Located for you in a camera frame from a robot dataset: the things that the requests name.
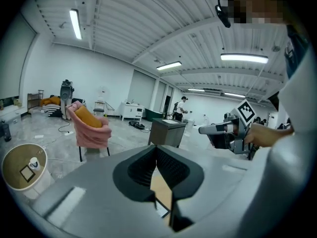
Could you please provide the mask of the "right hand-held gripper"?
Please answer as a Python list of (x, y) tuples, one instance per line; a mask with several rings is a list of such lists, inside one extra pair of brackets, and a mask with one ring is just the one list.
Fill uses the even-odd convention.
[(249, 154), (251, 145), (245, 145), (244, 138), (255, 117), (255, 110), (245, 99), (232, 111), (224, 114), (222, 123), (201, 126), (199, 133), (207, 134), (216, 149), (227, 149), (234, 154)]

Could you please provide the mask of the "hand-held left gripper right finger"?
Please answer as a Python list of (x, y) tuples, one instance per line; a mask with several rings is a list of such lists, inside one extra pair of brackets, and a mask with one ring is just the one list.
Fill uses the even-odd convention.
[(257, 203), (269, 149), (252, 161), (157, 147), (159, 172), (172, 192), (169, 226), (159, 233), (263, 233), (267, 207)]

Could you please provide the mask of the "person's right hand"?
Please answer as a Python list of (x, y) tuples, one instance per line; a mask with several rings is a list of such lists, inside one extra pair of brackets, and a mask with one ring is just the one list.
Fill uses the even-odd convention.
[(266, 134), (267, 127), (258, 123), (252, 123), (244, 138), (244, 144), (252, 143), (260, 147), (267, 147)]

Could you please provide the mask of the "dark wooden cabinet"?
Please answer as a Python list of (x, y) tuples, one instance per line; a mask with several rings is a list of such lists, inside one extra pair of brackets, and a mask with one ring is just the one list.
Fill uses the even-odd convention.
[(148, 145), (169, 145), (179, 148), (186, 124), (173, 119), (153, 119)]

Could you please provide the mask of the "dark green tub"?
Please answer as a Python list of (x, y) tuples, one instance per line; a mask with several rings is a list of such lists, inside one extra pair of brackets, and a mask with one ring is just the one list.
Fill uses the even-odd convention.
[(145, 119), (147, 121), (153, 121), (153, 119), (161, 119), (164, 114), (161, 112), (155, 112), (149, 109), (145, 109)]

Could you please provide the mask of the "white cup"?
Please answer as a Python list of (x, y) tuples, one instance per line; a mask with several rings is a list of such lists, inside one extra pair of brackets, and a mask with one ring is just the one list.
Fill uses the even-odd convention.
[(29, 168), (32, 170), (39, 171), (41, 169), (41, 165), (36, 157), (32, 157), (28, 164)]

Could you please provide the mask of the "orange chair cushion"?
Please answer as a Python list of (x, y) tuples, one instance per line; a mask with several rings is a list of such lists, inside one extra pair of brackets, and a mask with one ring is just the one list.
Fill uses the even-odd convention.
[(77, 117), (86, 125), (94, 128), (101, 128), (102, 122), (90, 113), (85, 106), (81, 106), (75, 111)]

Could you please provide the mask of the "black bag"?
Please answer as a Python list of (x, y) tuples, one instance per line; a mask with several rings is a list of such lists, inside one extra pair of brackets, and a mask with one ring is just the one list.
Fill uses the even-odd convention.
[(140, 129), (140, 130), (145, 129), (145, 126), (143, 124), (141, 124), (140, 122), (138, 122), (138, 121), (132, 121), (131, 120), (131, 121), (129, 121), (129, 125), (137, 128), (137, 129)]

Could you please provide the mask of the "white drawer cabinet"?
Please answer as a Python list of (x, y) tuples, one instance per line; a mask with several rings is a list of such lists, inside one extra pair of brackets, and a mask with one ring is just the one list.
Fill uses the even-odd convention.
[(121, 103), (119, 111), (120, 117), (122, 120), (124, 119), (138, 119), (139, 121), (142, 120), (144, 107), (138, 104), (128, 104), (128, 103)]

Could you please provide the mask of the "round white side table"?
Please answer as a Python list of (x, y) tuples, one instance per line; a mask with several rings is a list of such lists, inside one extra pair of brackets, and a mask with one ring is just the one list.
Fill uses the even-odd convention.
[[(32, 170), (35, 176), (26, 182), (20, 170), (36, 157), (41, 165), (39, 171)], [(48, 170), (48, 156), (45, 149), (38, 144), (21, 144), (12, 148), (3, 158), (1, 174), (6, 185), (13, 191), (35, 200), (54, 182)]]

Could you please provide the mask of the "striped black white sofa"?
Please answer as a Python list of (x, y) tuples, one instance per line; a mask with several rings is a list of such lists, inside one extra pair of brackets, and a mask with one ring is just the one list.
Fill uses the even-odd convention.
[(41, 112), (48, 115), (49, 117), (62, 117), (61, 106), (55, 104), (43, 105)]

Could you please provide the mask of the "orange sofa cushion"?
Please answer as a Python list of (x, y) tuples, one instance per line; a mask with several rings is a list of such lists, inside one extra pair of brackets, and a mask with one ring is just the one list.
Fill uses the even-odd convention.
[(43, 105), (48, 105), (48, 104), (54, 104), (54, 105), (60, 106), (61, 100), (60, 100), (59, 97), (53, 96), (53, 97), (50, 97), (50, 98), (42, 99), (42, 100), (40, 101), (40, 106), (41, 106), (41, 107), (42, 107)]

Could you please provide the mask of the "black mesh bin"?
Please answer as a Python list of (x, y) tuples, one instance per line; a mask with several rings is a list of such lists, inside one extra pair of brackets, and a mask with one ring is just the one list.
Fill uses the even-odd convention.
[(11, 140), (9, 125), (2, 121), (0, 122), (0, 137), (3, 137), (5, 142), (9, 142)]

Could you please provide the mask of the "open shelf rack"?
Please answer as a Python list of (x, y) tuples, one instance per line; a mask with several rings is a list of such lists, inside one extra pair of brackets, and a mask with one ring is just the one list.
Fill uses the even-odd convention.
[(36, 93), (27, 94), (27, 112), (30, 114), (31, 110), (40, 106), (40, 102), (43, 99), (44, 90), (38, 90)]

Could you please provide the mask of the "white pedestal fan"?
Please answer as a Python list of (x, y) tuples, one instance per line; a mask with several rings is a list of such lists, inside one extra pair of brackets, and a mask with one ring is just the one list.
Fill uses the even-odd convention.
[(110, 97), (110, 91), (107, 87), (105, 86), (100, 86), (98, 89), (98, 99), (100, 101), (107, 102)]

